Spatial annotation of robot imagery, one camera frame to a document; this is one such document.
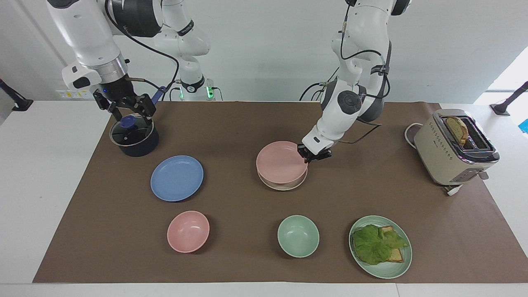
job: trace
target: brown paper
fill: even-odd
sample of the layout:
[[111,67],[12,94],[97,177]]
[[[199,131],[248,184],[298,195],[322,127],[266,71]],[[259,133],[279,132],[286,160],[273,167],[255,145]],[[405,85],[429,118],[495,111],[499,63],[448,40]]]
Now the brown paper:
[[[299,142],[321,115],[318,104],[160,103],[161,136],[151,154],[132,158],[108,137],[93,154],[34,282],[317,282],[521,283],[528,259],[481,180],[455,197],[433,184],[405,128],[424,122],[436,104],[389,103],[383,126],[334,156],[314,161],[299,188],[278,192],[258,178],[255,159],[265,145]],[[343,140],[371,127],[355,123]],[[197,158],[200,190],[170,203],[150,190],[156,166],[174,155]],[[197,210],[211,224],[205,245],[179,254],[167,243],[171,220]],[[308,258],[287,256],[277,242],[290,215],[312,219],[320,245]],[[380,280],[362,271],[348,248],[352,224],[380,215],[399,224],[413,248],[408,272]]]

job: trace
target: toaster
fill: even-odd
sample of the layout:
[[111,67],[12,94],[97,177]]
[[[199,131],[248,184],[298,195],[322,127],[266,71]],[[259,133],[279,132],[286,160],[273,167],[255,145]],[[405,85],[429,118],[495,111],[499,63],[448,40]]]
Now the toaster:
[[[447,127],[447,117],[458,117],[466,124],[468,140],[460,145]],[[441,185],[462,185],[497,163],[499,153],[471,115],[461,109],[441,109],[414,136],[416,150],[432,179]]]

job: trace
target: lettuce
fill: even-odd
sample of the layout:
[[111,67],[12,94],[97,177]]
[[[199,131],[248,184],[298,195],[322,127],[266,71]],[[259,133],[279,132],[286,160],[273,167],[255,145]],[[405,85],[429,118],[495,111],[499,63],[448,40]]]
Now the lettuce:
[[407,246],[406,241],[396,232],[383,232],[375,225],[367,225],[354,232],[351,240],[359,259],[370,265],[387,261],[393,248]]

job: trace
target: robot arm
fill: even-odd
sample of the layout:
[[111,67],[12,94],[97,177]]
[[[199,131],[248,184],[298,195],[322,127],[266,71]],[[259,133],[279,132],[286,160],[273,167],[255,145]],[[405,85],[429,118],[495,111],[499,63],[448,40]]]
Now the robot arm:
[[209,53],[211,44],[188,16],[184,0],[163,1],[164,22],[168,26],[154,37],[156,47],[180,61],[181,96],[185,100],[212,100],[212,81],[202,73],[195,58]]
[[[355,0],[348,1],[355,5]],[[345,21],[343,31],[332,40],[332,49],[340,62],[337,79],[328,84],[323,95],[322,117],[298,146],[306,162],[332,156],[330,148],[358,118],[371,122],[380,116],[391,55],[387,33],[389,11],[401,14],[409,4],[409,0],[362,0],[351,9],[350,23]],[[363,72],[359,60],[372,65],[366,87],[359,85]]]
[[[114,33],[122,30],[131,36],[167,37],[175,42],[165,50],[177,57],[207,54],[210,48],[205,35],[186,15],[183,0],[164,0],[163,8],[161,0],[48,0],[47,6],[76,55],[76,61],[62,70],[64,82],[72,90],[97,87],[93,95],[99,108],[111,112],[116,120],[121,119],[118,107],[131,109],[149,120],[156,111],[153,101],[157,98],[135,94],[127,74],[128,60],[122,57],[114,42]],[[108,17],[115,20],[119,28],[113,26]],[[168,32],[160,33],[164,17],[174,28],[172,37]],[[184,65],[181,68],[181,77],[183,82],[187,77],[199,77],[197,82],[205,80],[196,60],[192,67]],[[163,92],[158,90],[154,97]],[[210,97],[208,92],[204,93],[205,97]]]
[[147,94],[134,93],[126,61],[97,2],[48,0],[48,10],[76,55],[76,62],[62,70],[66,85],[71,89],[97,86],[94,92],[97,104],[116,120],[121,120],[118,107],[152,117],[156,111],[154,103]]

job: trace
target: black pot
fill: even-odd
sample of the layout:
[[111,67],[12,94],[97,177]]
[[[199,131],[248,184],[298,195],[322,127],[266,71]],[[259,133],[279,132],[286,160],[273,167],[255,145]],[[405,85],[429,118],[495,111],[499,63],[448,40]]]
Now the black pot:
[[141,157],[152,152],[159,142],[154,122],[139,114],[124,117],[110,129],[110,140],[128,156]]

